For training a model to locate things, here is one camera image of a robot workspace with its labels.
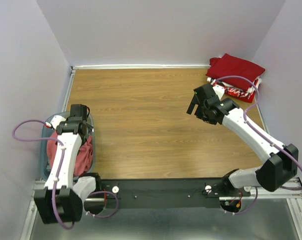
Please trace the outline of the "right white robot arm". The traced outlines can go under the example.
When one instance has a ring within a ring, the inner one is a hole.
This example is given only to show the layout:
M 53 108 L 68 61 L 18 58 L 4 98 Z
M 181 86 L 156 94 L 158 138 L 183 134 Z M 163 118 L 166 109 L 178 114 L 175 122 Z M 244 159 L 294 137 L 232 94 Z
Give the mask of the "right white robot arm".
M 236 102 L 230 98 L 221 100 L 212 85 L 194 89 L 187 114 L 194 114 L 211 125 L 227 127 L 263 162 L 259 167 L 235 169 L 225 174 L 218 185 L 223 194 L 232 196 L 243 187 L 262 187 L 274 192 L 297 174 L 298 148 L 271 137 L 249 117 L 244 117 L 243 109 Z

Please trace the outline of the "pink t-shirt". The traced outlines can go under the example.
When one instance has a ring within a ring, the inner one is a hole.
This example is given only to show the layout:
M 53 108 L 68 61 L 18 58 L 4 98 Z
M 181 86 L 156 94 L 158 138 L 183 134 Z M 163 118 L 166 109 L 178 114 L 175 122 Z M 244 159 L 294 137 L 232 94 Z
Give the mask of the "pink t-shirt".
M 47 141 L 46 154 L 48 156 L 50 168 L 53 167 L 55 154 L 57 150 L 57 142 L 53 140 Z M 78 177 L 88 172 L 93 162 L 93 144 L 92 136 L 86 138 L 86 142 L 79 148 L 74 168 L 74 177 Z

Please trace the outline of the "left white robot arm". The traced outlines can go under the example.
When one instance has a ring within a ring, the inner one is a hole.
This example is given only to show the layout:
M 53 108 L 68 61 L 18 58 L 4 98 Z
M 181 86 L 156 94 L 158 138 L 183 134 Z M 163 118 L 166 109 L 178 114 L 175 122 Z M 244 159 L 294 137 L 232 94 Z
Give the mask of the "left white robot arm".
M 43 189 L 36 190 L 34 201 L 44 224 L 75 223 L 82 217 L 83 204 L 88 196 L 101 194 L 101 179 L 97 173 L 86 173 L 73 181 L 76 157 L 88 136 L 89 108 L 74 104 L 69 116 L 53 118 L 57 132 L 57 150 L 52 169 Z

